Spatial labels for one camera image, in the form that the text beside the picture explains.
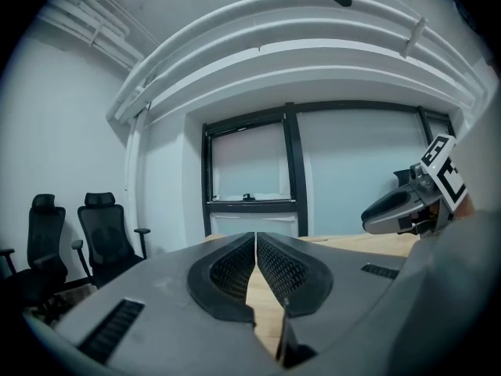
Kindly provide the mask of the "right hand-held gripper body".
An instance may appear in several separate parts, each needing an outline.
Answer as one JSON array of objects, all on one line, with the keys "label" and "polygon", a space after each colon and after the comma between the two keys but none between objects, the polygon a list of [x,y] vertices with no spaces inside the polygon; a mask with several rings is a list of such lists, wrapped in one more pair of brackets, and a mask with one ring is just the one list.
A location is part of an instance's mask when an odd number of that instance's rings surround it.
[{"label": "right hand-held gripper body", "polygon": [[422,204],[422,208],[411,214],[410,232],[422,238],[438,235],[451,222],[475,212],[463,178],[451,159],[455,147],[455,137],[439,134],[420,162],[409,168],[409,185]]}]

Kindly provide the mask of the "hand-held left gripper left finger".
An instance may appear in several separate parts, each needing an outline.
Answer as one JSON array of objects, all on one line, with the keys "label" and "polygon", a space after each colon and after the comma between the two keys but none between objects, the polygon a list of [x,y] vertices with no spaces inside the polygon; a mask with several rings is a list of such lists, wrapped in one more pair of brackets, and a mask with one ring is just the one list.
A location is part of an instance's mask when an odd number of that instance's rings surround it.
[{"label": "hand-held left gripper left finger", "polygon": [[253,233],[144,260],[76,305],[56,333],[114,374],[277,374],[246,303],[254,266]]}]

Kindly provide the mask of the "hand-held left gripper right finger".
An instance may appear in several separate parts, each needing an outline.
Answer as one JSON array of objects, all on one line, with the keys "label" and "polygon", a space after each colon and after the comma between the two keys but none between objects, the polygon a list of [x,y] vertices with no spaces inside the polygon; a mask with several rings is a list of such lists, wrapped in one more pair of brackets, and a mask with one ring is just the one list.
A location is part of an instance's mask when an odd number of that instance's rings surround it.
[{"label": "hand-held left gripper right finger", "polygon": [[256,254],[261,274],[283,307],[276,359],[285,368],[317,356],[353,329],[405,261],[264,232],[256,235]]}]

